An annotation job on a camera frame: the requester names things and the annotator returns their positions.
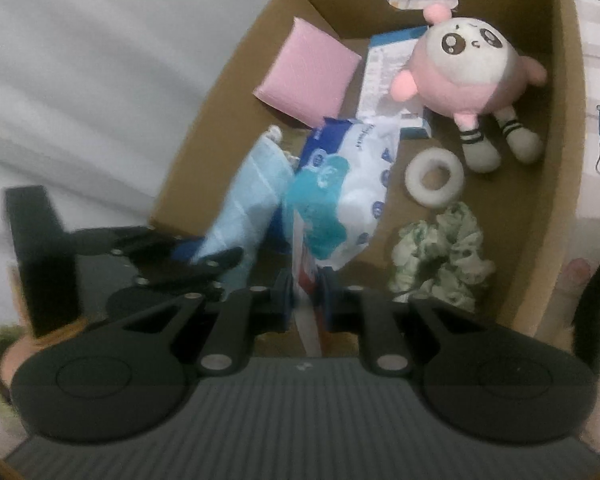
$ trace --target brown cardboard box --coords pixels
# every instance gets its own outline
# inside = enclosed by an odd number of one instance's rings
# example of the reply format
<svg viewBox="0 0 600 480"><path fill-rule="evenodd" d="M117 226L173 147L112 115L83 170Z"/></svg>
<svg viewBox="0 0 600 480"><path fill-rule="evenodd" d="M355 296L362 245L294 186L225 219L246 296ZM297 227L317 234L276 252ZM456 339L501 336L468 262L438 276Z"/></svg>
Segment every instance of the brown cardboard box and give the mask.
<svg viewBox="0 0 600 480"><path fill-rule="evenodd" d="M495 122L484 120L486 133L503 155L490 175L467 174L462 196L485 231L485 255L498 272L482 309L498 322L533 335L544 313L563 257L582 163L584 142L584 72L573 0L459 0L459 16L493 23L520 51L540 59L550 84L529 89L517 109L523 122L546 139L544 163L518 164ZM253 95L283 41L294 16L313 23L361 54L373 34L424 24L422 12L397 10L386 0L272 0L262 11L209 93L178 154L155 205L155 226L179 234L202 235L211 225L241 161L271 123L292 124ZM357 102L360 75L347 102ZM344 107L342 116L354 109ZM393 272L390 251L400 227L432 219L408 198L404 169L417 152L441 144L461 147L451 120L436 117L435 140L403 141L394 167L386 208L370 247L341 272L345 283L386 288ZM259 279L272 280L285 264L262 254Z"/></svg>

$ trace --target light blue cloth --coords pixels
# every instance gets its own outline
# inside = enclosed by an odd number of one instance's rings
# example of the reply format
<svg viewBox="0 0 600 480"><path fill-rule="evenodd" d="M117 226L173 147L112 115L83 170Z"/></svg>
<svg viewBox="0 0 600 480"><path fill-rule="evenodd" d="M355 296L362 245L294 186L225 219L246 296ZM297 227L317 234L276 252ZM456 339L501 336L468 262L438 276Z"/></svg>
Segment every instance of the light blue cloth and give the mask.
<svg viewBox="0 0 600 480"><path fill-rule="evenodd" d="M195 263L203 256L242 247L240 265L222 276L225 291L247 285L258 248L293 177L294 171L280 147L269 137L260 136L235 174L218 218L192 259Z"/></svg>

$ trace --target plush toy eye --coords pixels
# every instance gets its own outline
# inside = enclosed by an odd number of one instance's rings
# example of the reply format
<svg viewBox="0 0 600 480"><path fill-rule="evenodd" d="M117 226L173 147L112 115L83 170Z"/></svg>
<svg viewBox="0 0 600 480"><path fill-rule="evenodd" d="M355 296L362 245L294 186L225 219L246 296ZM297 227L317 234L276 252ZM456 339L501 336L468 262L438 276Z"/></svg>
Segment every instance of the plush toy eye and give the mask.
<svg viewBox="0 0 600 480"><path fill-rule="evenodd" d="M466 41L460 34L450 32L442 38L442 50L452 56L457 56L466 47Z"/></svg>
<svg viewBox="0 0 600 480"><path fill-rule="evenodd" d="M494 46L495 48L502 48L502 42L488 28L481 28L480 35L484 38L484 41L489 43L491 46Z"/></svg>

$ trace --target pink plush toy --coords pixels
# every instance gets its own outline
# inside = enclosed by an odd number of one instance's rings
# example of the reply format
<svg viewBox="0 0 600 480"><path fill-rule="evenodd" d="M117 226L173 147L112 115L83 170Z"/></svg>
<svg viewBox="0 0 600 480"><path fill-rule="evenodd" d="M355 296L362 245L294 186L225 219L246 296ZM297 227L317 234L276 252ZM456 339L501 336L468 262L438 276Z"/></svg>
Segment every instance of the pink plush toy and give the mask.
<svg viewBox="0 0 600 480"><path fill-rule="evenodd" d="M473 18L452 18L442 4L424 9L433 25L419 40L408 63L391 85L396 101L419 94L424 105L452 117L460 129L467 166L489 173L500 165L500 154L478 129L478 115L493 114L516 158L531 164L542 155L538 134L518 121L512 103L527 84L542 86L546 70L519 56L502 34Z"/></svg>

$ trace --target wet wipes package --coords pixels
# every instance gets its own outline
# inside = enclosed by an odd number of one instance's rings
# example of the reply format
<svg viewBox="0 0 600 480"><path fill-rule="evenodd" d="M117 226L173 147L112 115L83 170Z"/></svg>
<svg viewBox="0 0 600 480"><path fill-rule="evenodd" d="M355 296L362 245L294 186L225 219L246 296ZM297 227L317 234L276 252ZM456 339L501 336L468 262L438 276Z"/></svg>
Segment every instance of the wet wipes package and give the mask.
<svg viewBox="0 0 600 480"><path fill-rule="evenodd" d="M368 246L399 141L395 118L376 124L327 119L308 137L283 200L283 223L291 240L298 212L304 244L318 266L338 270Z"/></svg>

